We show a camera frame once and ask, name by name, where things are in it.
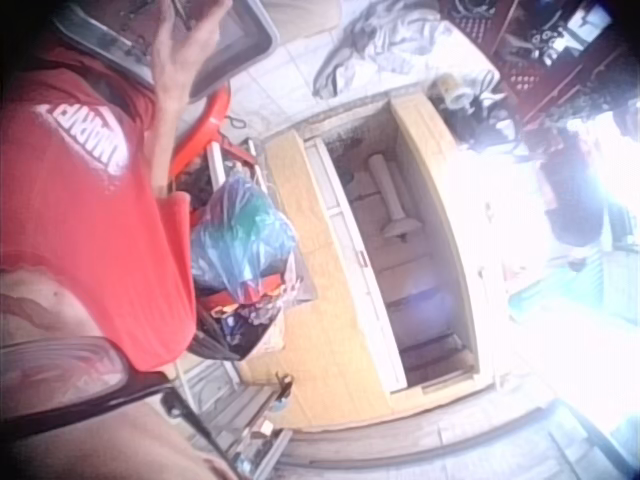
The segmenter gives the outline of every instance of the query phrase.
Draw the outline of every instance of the man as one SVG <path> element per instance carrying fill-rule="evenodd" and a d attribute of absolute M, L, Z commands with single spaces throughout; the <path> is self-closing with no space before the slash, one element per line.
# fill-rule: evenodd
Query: man
<path fill-rule="evenodd" d="M 177 44 L 171 0 L 161 2 L 155 98 L 61 44 L 14 77 L 0 125 L 3 345 L 104 334 L 153 370 L 191 341 L 188 197 L 168 195 L 168 172 L 178 119 L 229 6 L 219 0 Z M 230 476 L 144 403 L 18 448 L 38 477 Z"/>

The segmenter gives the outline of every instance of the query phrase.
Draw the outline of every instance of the forearm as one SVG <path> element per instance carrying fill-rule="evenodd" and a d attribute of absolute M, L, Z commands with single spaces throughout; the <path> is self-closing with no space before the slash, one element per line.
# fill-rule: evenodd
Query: forearm
<path fill-rule="evenodd" d="M 151 164 L 151 188 L 157 197 L 167 194 L 169 167 L 182 111 L 180 106 L 158 102 L 151 131 L 145 139 L 145 153 Z"/>

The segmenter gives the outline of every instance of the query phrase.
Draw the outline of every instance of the hand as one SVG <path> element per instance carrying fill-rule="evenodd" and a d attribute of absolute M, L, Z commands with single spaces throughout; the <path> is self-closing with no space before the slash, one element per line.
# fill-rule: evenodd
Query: hand
<path fill-rule="evenodd" d="M 231 0 L 218 0 L 187 38 L 172 38 L 175 11 L 171 0 L 160 1 L 160 24 L 153 44 L 152 73 L 158 106 L 183 109 L 196 75 L 214 52 L 220 38 L 220 21 Z"/>

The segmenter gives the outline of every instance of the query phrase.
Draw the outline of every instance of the dark clothing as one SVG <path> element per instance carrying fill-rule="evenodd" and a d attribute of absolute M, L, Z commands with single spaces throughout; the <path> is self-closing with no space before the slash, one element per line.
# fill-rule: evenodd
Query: dark clothing
<path fill-rule="evenodd" d="M 557 207 L 547 218 L 558 241 L 585 247 L 602 233 L 604 194 L 576 138 L 549 155 L 541 167 L 556 197 Z"/>

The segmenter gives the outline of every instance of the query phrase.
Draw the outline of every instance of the metal tray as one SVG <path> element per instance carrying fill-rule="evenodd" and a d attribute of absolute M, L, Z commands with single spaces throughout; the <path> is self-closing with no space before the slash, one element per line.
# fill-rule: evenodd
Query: metal tray
<path fill-rule="evenodd" d="M 185 3 L 196 12 L 192 18 L 197 19 L 197 12 L 211 5 L 211 0 Z M 76 46 L 153 89 L 150 54 L 159 8 L 149 2 L 135 15 L 128 13 L 144 4 L 145 0 L 77 1 L 65 5 L 54 17 L 54 23 Z M 271 53 L 278 43 L 275 27 L 257 0 L 234 0 L 220 30 L 218 47 L 191 89 L 191 102 L 210 95 L 229 78 Z M 186 34 L 186 28 L 176 19 L 174 37 L 179 40 Z"/>

